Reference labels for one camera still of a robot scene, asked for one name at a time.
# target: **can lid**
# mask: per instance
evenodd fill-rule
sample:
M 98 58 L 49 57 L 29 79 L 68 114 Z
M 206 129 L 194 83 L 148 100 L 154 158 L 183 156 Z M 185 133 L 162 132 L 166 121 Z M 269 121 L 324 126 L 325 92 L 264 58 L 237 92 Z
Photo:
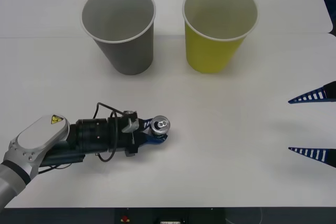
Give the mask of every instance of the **can lid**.
M 158 115 L 153 118 L 151 128 L 154 134 L 164 135 L 170 129 L 170 121 L 165 116 Z

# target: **warning sticker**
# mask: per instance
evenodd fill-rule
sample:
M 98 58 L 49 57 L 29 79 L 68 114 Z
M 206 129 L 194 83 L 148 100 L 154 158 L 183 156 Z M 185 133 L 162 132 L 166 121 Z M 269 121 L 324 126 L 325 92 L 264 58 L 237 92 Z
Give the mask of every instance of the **warning sticker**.
M 61 118 L 60 116 L 53 115 L 52 118 L 51 118 L 51 124 L 58 123 L 58 122 L 62 121 L 63 119 L 64 118 Z

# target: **black cable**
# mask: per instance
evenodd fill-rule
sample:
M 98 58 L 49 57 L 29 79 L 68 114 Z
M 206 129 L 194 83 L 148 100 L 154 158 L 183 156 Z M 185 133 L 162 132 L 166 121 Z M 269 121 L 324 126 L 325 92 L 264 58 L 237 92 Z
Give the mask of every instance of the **black cable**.
M 121 115 L 127 115 L 127 114 L 124 113 L 124 112 L 121 112 L 121 111 L 116 110 L 116 109 L 114 109 L 114 108 L 112 108 L 112 107 L 110 107 L 110 106 L 107 106 L 106 104 L 103 104 L 103 103 L 101 103 L 101 102 L 98 102 L 98 103 L 97 103 L 97 107 L 96 107 L 95 114 L 94 114 L 94 116 L 93 116 L 93 119 L 95 119 L 96 116 L 97 116 L 97 113 L 98 113 L 98 110 L 99 110 L 99 106 L 103 106 L 103 107 L 105 107 L 105 108 L 107 108 L 107 109 L 109 109 L 109 110 L 112 110 L 112 111 L 114 111 L 114 112 L 117 112 L 117 113 L 119 113 L 119 114 L 121 114 Z
M 55 169 L 57 169 L 57 170 L 62 170 L 62 169 L 68 168 L 70 165 L 72 165 L 72 163 L 71 163 L 71 164 L 68 164 L 68 165 L 65 166 L 65 167 L 61 167 L 61 168 L 55 167 Z
M 119 113 L 121 115 L 127 115 L 127 114 L 124 113 L 124 112 L 121 112 L 119 110 L 116 110 L 116 109 L 114 109 L 114 108 L 112 108 L 110 106 L 107 106 L 107 105 L 105 105 L 103 103 L 98 102 L 95 114 L 93 115 L 93 119 L 95 119 L 96 116 L 97 116 L 97 113 L 98 113 L 98 110 L 99 110 L 99 106 L 103 106 L 103 107 L 105 107 L 105 108 L 107 108 L 109 110 L 112 110 L 110 117 L 113 117 L 113 115 L 114 115 L 114 120 L 115 120 L 115 124 L 116 124 L 115 125 L 115 129 L 114 129 L 114 134 L 115 134 L 114 138 L 115 138 L 115 140 L 114 140 L 114 146 L 113 146 L 113 150 L 112 150 L 111 155 L 107 159 L 104 159 L 104 158 L 102 158 L 102 156 L 100 155 L 100 153 L 98 153 L 99 159 L 102 162 L 106 163 L 106 162 L 110 161 L 113 158 L 115 152 L 117 151 L 117 146 L 118 146 L 118 116 L 117 116 L 117 113 Z
M 48 169 L 45 169 L 45 170 L 41 170 L 40 172 L 38 172 L 39 174 L 43 174 L 43 173 L 46 173 L 46 172 L 49 172 L 53 169 L 56 169 L 59 165 L 56 165 L 56 166 L 50 166 L 50 168 Z
M 62 170 L 62 169 L 68 168 L 70 165 L 72 165 L 72 164 L 69 164 L 69 165 L 67 165 L 67 166 L 65 166 L 65 167 L 61 167 L 61 168 L 59 168 L 59 166 L 61 166 L 61 165 L 50 166 L 50 168 L 45 169 L 45 170 L 41 170 L 41 171 L 38 172 L 38 173 L 39 173 L 39 174 L 43 174 L 43 173 L 49 172 L 49 171 L 54 170 L 54 169 L 56 169 L 56 170 Z

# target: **red button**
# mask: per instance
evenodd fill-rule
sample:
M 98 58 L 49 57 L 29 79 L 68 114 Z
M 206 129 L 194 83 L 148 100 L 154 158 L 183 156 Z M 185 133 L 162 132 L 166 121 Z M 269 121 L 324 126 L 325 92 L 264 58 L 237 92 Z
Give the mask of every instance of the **red button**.
M 123 222 L 127 222 L 127 221 L 128 221 L 128 217 L 127 217 L 127 216 L 123 216 L 123 217 L 121 218 L 121 220 L 122 220 Z

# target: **cup rim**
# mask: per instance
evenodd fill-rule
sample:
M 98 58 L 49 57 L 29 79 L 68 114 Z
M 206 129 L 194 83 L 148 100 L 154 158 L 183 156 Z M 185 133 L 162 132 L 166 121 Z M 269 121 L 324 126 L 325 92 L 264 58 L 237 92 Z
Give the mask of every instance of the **cup rim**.
M 154 23 L 154 20 L 155 20 L 155 16 L 156 16 L 156 6 L 155 6 L 155 2 L 154 0 L 151 0 L 152 1 L 152 4 L 153 4 L 153 17 L 152 17 L 152 20 L 150 21 L 150 23 L 148 24 L 148 26 L 142 31 L 140 32 L 139 34 L 131 37 L 131 38 L 128 38 L 128 39 L 123 39 L 123 40 L 104 40 L 104 39 L 100 39 L 94 35 L 92 35 L 89 31 L 87 31 L 85 25 L 83 24 L 83 11 L 84 11 L 84 7 L 85 5 L 87 4 L 89 0 L 86 0 L 85 3 L 83 4 L 82 6 L 82 11 L 81 11 L 81 14 L 80 14 L 80 24 L 83 28 L 83 30 L 85 31 L 85 33 L 87 35 L 89 35 L 92 39 L 94 40 L 97 40 L 97 41 L 100 41 L 100 42 L 103 42 L 103 43 L 108 43 L 108 44 L 120 44 L 120 43 L 124 43 L 124 42 L 128 42 L 128 41 L 131 41 L 131 40 L 134 40 L 136 38 L 139 38 L 141 35 L 143 35 Z
M 257 8 L 257 18 L 256 18 L 256 21 L 253 25 L 253 27 L 247 31 L 246 33 L 244 33 L 243 35 L 240 35 L 238 37 L 235 37 L 235 38 L 230 38 L 230 39 L 218 39 L 218 38 L 213 38 L 213 37 L 210 37 L 210 36 L 207 36 L 207 35 L 204 35 L 202 33 L 200 33 L 199 31 L 197 31 L 188 21 L 188 19 L 186 18 L 185 16 L 185 11 L 184 11 L 184 6 L 185 6 L 185 2 L 186 0 L 183 1 L 183 5 L 182 5 L 182 13 L 183 13 L 183 18 L 184 18 L 184 21 L 187 23 L 187 25 L 195 32 L 197 33 L 198 35 L 202 36 L 203 38 L 206 38 L 206 39 L 210 39 L 210 40 L 213 40 L 213 41 L 222 41 L 222 42 L 229 42 L 229 41 L 235 41 L 235 40 L 239 40 L 239 39 L 242 39 L 242 38 L 245 38 L 248 34 L 250 34 L 254 28 L 257 26 L 258 22 L 259 22 L 259 8 L 258 8 L 258 3 L 256 0 L 252 0 Z

